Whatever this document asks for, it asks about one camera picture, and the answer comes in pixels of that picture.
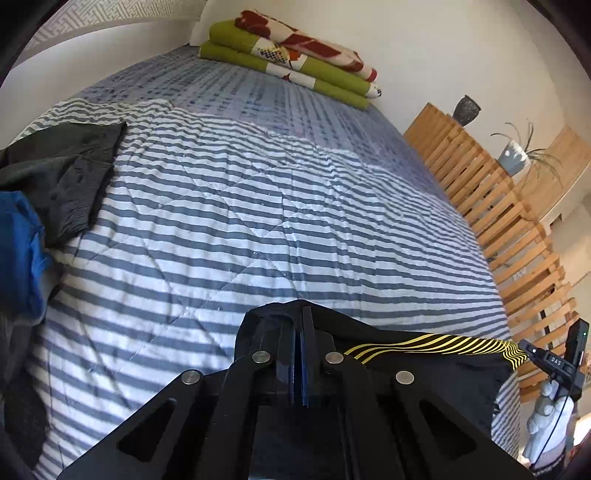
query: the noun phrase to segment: potted plant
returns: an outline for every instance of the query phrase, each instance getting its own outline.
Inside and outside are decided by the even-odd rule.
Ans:
[[[517,127],[511,122],[505,122],[505,125],[510,125],[513,127],[517,133],[517,138],[519,141],[516,141],[509,135],[502,133],[494,133],[491,134],[491,136],[493,137],[494,135],[500,135],[509,139],[509,143],[507,143],[505,149],[499,157],[499,163],[501,164],[501,167],[503,167],[505,171],[511,176],[513,182],[517,185],[526,175],[528,175],[532,165],[538,168],[545,167],[549,169],[552,172],[552,175],[554,175],[558,182],[560,182],[558,171],[551,163],[552,161],[556,161],[560,164],[560,160],[558,160],[558,158],[555,156],[546,153],[545,148],[535,148],[533,150],[529,150],[531,139],[534,136],[534,124],[528,121],[527,142],[525,145],[521,141],[521,134],[519,133],[519,130],[517,130]]]

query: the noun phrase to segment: red and white patterned blanket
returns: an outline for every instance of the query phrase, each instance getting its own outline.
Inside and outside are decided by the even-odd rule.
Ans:
[[[373,82],[378,72],[363,63],[357,52],[341,45],[313,38],[300,30],[251,10],[244,10],[237,17],[235,25],[260,37],[324,60],[346,72],[354,73],[368,82]]]

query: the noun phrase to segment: wooden slatted shelf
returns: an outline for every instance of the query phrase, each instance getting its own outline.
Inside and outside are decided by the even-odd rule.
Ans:
[[[451,116],[428,103],[404,134],[465,218],[499,288],[516,342],[564,353],[577,319],[560,258],[510,176]],[[531,362],[518,369],[521,401],[547,376]]]

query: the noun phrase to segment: dark gray cloth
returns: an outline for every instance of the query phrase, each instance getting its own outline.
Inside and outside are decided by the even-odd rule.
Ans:
[[[47,247],[59,247],[93,223],[125,127],[67,122],[0,152],[0,190],[25,194],[45,227]]]
[[[63,123],[0,151],[0,190],[27,197],[43,224],[47,247],[59,247],[96,219],[125,127],[124,122]],[[59,272],[49,269],[44,275],[40,294],[48,299]],[[43,402],[22,372],[33,327],[43,317],[25,319],[0,309],[0,469],[9,479],[33,479],[45,441]]]

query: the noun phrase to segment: spider plant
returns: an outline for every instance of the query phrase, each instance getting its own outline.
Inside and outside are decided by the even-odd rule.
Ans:
[[[517,133],[517,138],[518,138],[517,143],[519,144],[519,146],[521,148],[523,148],[525,154],[530,158],[532,166],[536,166],[536,173],[537,173],[538,178],[540,178],[539,168],[541,166],[543,166],[543,167],[546,167],[548,170],[550,170],[552,175],[558,180],[558,183],[560,183],[560,186],[562,186],[558,171],[556,170],[554,165],[552,165],[552,163],[551,163],[551,161],[555,160],[556,162],[558,162],[559,165],[562,166],[562,163],[560,162],[560,160],[558,158],[556,158],[555,156],[553,156],[549,153],[546,153],[546,148],[535,148],[533,150],[529,150],[530,144],[531,144],[531,139],[534,136],[534,124],[530,121],[527,122],[527,142],[525,143],[525,145],[523,144],[523,142],[521,140],[521,134],[519,133],[519,130],[517,129],[517,127],[514,124],[512,124],[511,122],[505,122],[505,125],[512,126],[513,130],[515,130],[515,132]],[[509,140],[516,141],[515,139],[511,138],[509,135],[502,134],[502,133],[491,134],[491,137],[494,137],[495,135],[500,135],[500,136],[505,137]],[[527,177],[529,175],[530,175],[530,172],[528,172],[527,175],[525,176],[524,184],[527,181]]]

